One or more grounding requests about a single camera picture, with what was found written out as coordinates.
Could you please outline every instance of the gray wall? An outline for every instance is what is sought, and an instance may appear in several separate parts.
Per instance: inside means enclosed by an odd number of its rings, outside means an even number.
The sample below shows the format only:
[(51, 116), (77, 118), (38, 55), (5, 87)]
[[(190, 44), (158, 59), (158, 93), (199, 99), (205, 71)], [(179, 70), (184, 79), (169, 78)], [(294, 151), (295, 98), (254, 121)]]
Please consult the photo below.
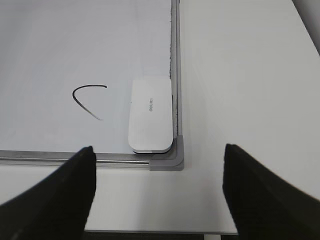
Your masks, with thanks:
[(320, 54), (320, 0), (292, 0)]

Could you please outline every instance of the whiteboard eraser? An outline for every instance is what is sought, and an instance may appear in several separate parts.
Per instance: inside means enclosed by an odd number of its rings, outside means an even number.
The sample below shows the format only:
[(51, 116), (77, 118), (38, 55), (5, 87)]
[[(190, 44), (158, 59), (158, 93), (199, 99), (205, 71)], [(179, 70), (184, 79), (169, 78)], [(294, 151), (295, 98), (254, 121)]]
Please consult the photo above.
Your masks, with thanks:
[(167, 76), (132, 83), (128, 141), (136, 153), (165, 153), (173, 142), (172, 89)]

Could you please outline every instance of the table surface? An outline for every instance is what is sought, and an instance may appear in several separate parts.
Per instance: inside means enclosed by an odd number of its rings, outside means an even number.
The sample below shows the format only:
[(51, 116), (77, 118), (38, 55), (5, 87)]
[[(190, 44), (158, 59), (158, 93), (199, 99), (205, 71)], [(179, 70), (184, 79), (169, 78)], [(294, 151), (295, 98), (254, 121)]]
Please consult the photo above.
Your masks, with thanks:
[[(320, 199), (320, 58), (290, 0), (182, 0), (185, 169), (98, 169), (88, 230), (235, 233), (226, 143)], [(1, 166), (0, 202), (53, 167)]]

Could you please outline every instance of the whiteboard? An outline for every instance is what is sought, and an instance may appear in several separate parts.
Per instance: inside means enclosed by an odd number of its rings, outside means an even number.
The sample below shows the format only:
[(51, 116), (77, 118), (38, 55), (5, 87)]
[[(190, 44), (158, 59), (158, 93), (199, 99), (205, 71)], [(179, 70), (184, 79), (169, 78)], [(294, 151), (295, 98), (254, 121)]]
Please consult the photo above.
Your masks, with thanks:
[(170, 45), (171, 0), (0, 0), (0, 150), (133, 153), (132, 80)]

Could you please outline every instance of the black marker line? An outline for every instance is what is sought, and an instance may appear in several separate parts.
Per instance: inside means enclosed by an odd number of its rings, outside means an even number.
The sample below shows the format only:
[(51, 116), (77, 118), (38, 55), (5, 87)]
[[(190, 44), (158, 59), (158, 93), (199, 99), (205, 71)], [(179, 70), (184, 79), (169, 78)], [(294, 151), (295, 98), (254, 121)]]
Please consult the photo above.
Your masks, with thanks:
[(87, 88), (87, 87), (103, 87), (103, 88), (107, 88), (107, 86), (106, 86), (106, 85), (83, 85), (83, 86), (80, 86), (80, 87), (76, 88), (76, 89), (73, 90), (73, 92), (72, 92), (72, 97), (73, 97), (73, 99), (75, 100), (75, 102), (76, 102), (77, 104), (79, 104), (80, 107), (82, 107), (82, 108), (83, 108), (86, 112), (88, 112), (91, 116), (93, 116), (94, 118), (96, 118), (96, 119), (98, 119), (98, 120), (101, 121), (102, 119), (100, 119), (99, 117), (97, 117), (96, 115), (94, 115), (92, 112), (90, 112), (85, 106), (83, 106), (83, 105), (81, 104), (81, 102), (78, 101), (78, 99), (77, 99), (76, 96), (75, 96), (75, 92), (76, 92), (77, 90), (83, 89), (83, 88)]

